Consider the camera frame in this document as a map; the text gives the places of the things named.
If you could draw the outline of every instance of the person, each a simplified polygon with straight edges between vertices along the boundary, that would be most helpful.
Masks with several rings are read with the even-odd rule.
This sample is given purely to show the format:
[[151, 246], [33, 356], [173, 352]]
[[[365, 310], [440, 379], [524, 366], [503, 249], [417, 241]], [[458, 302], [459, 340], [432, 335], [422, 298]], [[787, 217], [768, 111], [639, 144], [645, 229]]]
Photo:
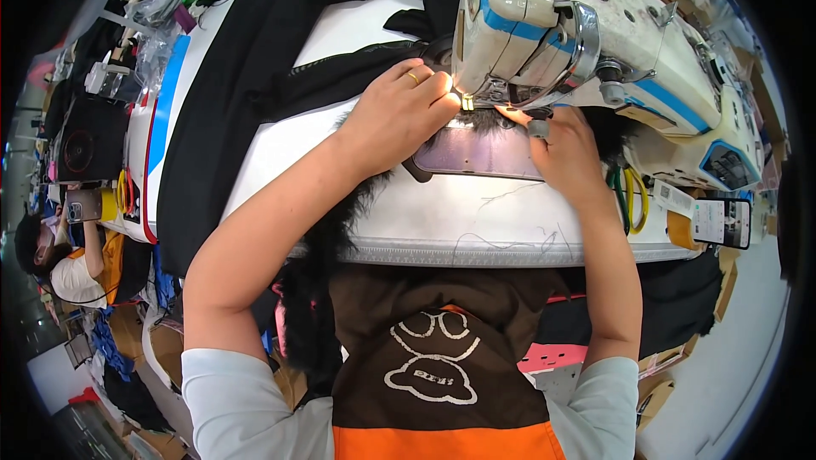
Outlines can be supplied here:
[[[71, 184], [68, 189], [79, 189]], [[82, 225], [85, 247], [68, 240], [68, 208], [58, 206], [52, 218], [26, 214], [17, 225], [17, 261], [28, 274], [49, 285], [58, 297], [88, 308], [107, 308], [113, 303], [122, 266], [122, 236], [108, 231], [103, 246], [97, 222]]]
[[[547, 140], [530, 139], [536, 167], [573, 206], [584, 238], [592, 338], [569, 404], [547, 400], [516, 368], [537, 323], [526, 308], [540, 311], [546, 287], [536, 293], [535, 285], [529, 291], [497, 283], [485, 293], [478, 281], [455, 275], [415, 288], [400, 284], [387, 308], [401, 311], [384, 323], [367, 324], [378, 316], [369, 313], [378, 309], [376, 299], [364, 298], [373, 295], [368, 285], [380, 284], [376, 276], [353, 279], [354, 291], [343, 299], [333, 284], [337, 337], [349, 356], [332, 396], [292, 412], [273, 380], [250, 304], [323, 214], [362, 180], [408, 159], [454, 117], [460, 102], [451, 84], [421, 59], [395, 65], [365, 89], [337, 131], [230, 214], [198, 251], [184, 283], [181, 361], [182, 395], [202, 458], [634, 455], [640, 282], [577, 108], [556, 108]], [[529, 270], [482, 274], [493, 271], [500, 279]], [[350, 308], [357, 310], [352, 318]], [[504, 310], [498, 319], [496, 309]], [[519, 348], [514, 336], [526, 344]]]

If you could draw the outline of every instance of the woman's right hand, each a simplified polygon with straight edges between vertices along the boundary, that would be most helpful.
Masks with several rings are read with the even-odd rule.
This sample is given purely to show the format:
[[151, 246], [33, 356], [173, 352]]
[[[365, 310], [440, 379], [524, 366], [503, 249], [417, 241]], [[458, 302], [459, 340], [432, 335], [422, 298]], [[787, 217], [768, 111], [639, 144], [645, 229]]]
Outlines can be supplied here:
[[[505, 117], [527, 126], [531, 118], [521, 110], [496, 107]], [[615, 207], [606, 185], [592, 129], [581, 110], [573, 106], [553, 109], [546, 140], [530, 138], [530, 156], [547, 184], [564, 195], [579, 214], [597, 212], [599, 206]]]

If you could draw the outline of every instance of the black fur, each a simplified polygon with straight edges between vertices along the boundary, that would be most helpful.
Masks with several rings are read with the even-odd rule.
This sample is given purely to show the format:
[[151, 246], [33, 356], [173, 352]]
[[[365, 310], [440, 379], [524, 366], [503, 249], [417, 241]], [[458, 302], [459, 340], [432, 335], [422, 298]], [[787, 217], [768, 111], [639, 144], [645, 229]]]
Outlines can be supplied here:
[[[601, 160], [611, 162], [623, 155], [637, 121], [615, 114], [609, 108], [581, 108], [595, 133]], [[348, 114], [338, 121], [341, 125]], [[501, 129], [504, 117], [495, 109], [460, 112], [458, 119], [476, 130]], [[433, 144], [436, 135], [427, 143]], [[329, 279], [339, 270], [343, 256], [355, 246], [351, 240], [355, 219], [374, 200], [374, 191], [387, 183], [391, 171], [360, 183], [347, 197], [332, 207], [303, 236], [305, 255], [292, 259], [280, 273], [280, 293], [286, 310], [286, 357], [293, 368], [309, 379], [312, 397], [329, 395], [334, 376], [340, 369], [340, 342], [334, 336], [334, 313], [329, 296]]]

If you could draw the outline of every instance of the sewing machine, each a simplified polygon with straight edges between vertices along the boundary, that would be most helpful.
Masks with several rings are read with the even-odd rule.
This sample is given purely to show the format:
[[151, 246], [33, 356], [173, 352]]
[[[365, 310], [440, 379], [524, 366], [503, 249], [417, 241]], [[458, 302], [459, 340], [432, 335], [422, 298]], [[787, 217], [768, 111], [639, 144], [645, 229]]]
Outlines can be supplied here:
[[460, 0], [451, 68], [463, 109], [510, 104], [536, 119], [530, 135], [543, 138], [554, 105], [606, 106], [641, 122], [625, 150], [641, 173], [749, 189], [763, 167], [751, 107], [676, 9], [660, 0]]

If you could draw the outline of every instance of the paper label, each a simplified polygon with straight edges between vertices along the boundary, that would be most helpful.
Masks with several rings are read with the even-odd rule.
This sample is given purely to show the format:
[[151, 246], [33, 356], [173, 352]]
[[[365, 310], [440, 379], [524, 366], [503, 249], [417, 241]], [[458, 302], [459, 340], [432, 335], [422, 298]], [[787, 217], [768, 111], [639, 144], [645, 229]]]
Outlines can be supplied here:
[[674, 210], [692, 220], [694, 218], [694, 199], [663, 180], [654, 180], [654, 200], [658, 205]]
[[695, 241], [747, 247], [751, 240], [750, 214], [746, 201], [697, 200], [691, 237]]

